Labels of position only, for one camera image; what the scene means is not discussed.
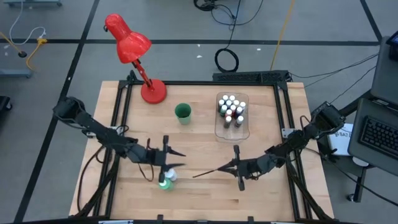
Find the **clear plastic container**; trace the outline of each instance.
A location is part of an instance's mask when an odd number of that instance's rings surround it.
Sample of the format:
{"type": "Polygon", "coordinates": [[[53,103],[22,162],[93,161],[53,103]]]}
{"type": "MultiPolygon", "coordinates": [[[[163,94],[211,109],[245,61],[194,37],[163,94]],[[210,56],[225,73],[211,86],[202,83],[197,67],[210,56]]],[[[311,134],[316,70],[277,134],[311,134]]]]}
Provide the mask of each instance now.
{"type": "Polygon", "coordinates": [[[215,134],[217,136],[217,141],[219,142],[231,142],[238,143],[250,136],[249,132],[249,96],[244,93],[228,93],[221,92],[217,94],[216,98],[216,119],[215,119],[215,134]],[[218,111],[218,102],[223,99],[223,95],[235,96],[235,100],[239,100],[239,102],[245,102],[246,107],[243,110],[241,116],[243,116],[244,120],[242,125],[239,128],[235,127],[236,119],[232,118],[231,125],[229,128],[224,128],[225,117],[220,115],[218,111]]]}

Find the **yellow cable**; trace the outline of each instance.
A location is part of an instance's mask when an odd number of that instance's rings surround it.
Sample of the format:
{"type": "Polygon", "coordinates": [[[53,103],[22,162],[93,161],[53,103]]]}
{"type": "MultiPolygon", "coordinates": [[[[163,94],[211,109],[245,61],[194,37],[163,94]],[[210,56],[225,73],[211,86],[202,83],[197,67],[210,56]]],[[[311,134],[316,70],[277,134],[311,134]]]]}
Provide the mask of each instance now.
{"type": "Polygon", "coordinates": [[[15,44],[13,44],[2,32],[0,32],[0,35],[11,45],[11,46],[13,46],[17,51],[18,51],[18,53],[21,53],[22,51],[21,50],[19,50],[19,48],[17,47],[17,46],[15,46],[15,44]]]}
{"type": "Polygon", "coordinates": [[[30,65],[29,65],[29,61],[32,58],[32,56],[36,53],[36,51],[39,49],[39,47],[43,44],[47,43],[47,39],[43,39],[43,38],[38,38],[37,39],[37,46],[35,48],[35,50],[29,55],[29,57],[26,59],[26,66],[30,69],[30,70],[34,70],[30,65]]]}
{"type": "Polygon", "coordinates": [[[284,35],[285,28],[286,28],[286,24],[287,24],[287,22],[288,22],[289,19],[290,19],[290,15],[291,15],[291,13],[292,13],[292,9],[293,9],[293,6],[294,6],[294,1],[295,1],[295,0],[292,0],[292,3],[290,3],[289,12],[287,13],[287,16],[286,16],[286,19],[285,19],[285,22],[284,22],[284,26],[282,27],[282,30],[280,31],[279,39],[278,39],[278,44],[276,45],[276,49],[275,49],[275,52],[274,52],[274,56],[273,56],[273,58],[272,58],[270,71],[272,71],[272,68],[273,68],[273,66],[274,66],[274,61],[275,61],[276,55],[277,55],[278,50],[279,50],[279,44],[280,44],[280,41],[282,40],[282,37],[283,37],[283,35],[284,35]]]}

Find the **lamp arm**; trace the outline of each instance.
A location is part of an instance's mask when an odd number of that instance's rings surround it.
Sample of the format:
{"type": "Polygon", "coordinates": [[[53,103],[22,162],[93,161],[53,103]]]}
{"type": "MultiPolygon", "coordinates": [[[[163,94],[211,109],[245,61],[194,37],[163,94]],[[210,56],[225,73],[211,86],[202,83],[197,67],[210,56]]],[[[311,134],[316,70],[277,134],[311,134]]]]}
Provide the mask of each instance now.
{"type": "Polygon", "coordinates": [[[152,81],[147,77],[147,74],[145,73],[144,68],[141,66],[141,62],[137,59],[132,62],[132,65],[134,68],[136,68],[141,75],[142,79],[144,79],[145,84],[150,88],[150,90],[154,90],[154,87],[152,86],[152,81]]]}

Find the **wooden table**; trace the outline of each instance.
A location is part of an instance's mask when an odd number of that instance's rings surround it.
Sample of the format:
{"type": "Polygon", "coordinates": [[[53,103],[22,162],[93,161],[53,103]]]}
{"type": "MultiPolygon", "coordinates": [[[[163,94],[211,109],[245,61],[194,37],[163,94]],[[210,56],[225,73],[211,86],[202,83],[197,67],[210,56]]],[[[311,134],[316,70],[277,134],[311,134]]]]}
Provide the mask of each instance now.
{"type": "MultiPolygon", "coordinates": [[[[94,118],[104,125],[110,125],[117,86],[118,82],[102,84],[94,118]]],[[[288,83],[288,87],[295,126],[300,127],[299,117],[310,117],[303,83],[288,83]]],[[[126,136],[138,138],[142,145],[146,145],[147,138],[151,138],[152,147],[162,147],[162,137],[168,134],[169,145],[187,156],[171,155],[167,162],[184,162],[186,165],[177,168],[175,189],[166,192],[157,186],[158,168],[155,168],[155,180],[148,182],[141,176],[137,164],[129,159],[121,159],[111,218],[154,220],[158,214],[163,214],[165,220],[244,221],[248,216],[253,216],[255,221],[294,220],[285,166],[273,169],[258,181],[246,180],[244,192],[239,191],[237,180],[230,174],[214,172],[197,179],[192,178],[193,175],[217,168],[234,157],[233,144],[218,142],[215,137],[215,98],[219,92],[232,91],[249,95],[251,134],[239,144],[242,159],[259,157],[264,150],[281,143],[273,87],[170,85],[167,87],[166,100],[158,105],[145,103],[140,90],[141,86],[133,86],[127,119],[130,130],[126,136]],[[187,126],[180,125],[174,115],[175,106],[181,102],[189,103],[192,107],[192,122],[187,126]]],[[[288,124],[282,92],[280,96],[285,124],[288,124]]],[[[96,139],[88,140],[82,168],[99,147],[96,139]]],[[[315,141],[311,141],[308,147],[318,150],[315,141]]],[[[308,151],[303,151],[301,156],[309,192],[321,208],[333,217],[319,156],[308,151]]],[[[143,165],[142,168],[147,176],[151,176],[148,165],[143,165]]],[[[96,190],[100,172],[100,163],[93,161],[88,166],[81,192],[81,205],[96,190]]],[[[297,192],[300,214],[304,217],[301,194],[298,190],[297,192]]],[[[77,187],[70,214],[77,212],[76,193],[77,187]]],[[[104,212],[107,194],[108,191],[105,190],[101,213],[104,212]]]]}

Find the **monitor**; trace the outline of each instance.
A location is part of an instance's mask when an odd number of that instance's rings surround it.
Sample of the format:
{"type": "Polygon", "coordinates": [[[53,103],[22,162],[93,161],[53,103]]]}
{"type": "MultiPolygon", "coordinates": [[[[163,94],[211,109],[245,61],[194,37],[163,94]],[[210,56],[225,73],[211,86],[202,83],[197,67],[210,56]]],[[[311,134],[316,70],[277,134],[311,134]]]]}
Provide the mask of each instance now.
{"type": "Polygon", "coordinates": [[[396,47],[398,46],[398,31],[388,38],[386,44],[396,47]]]}

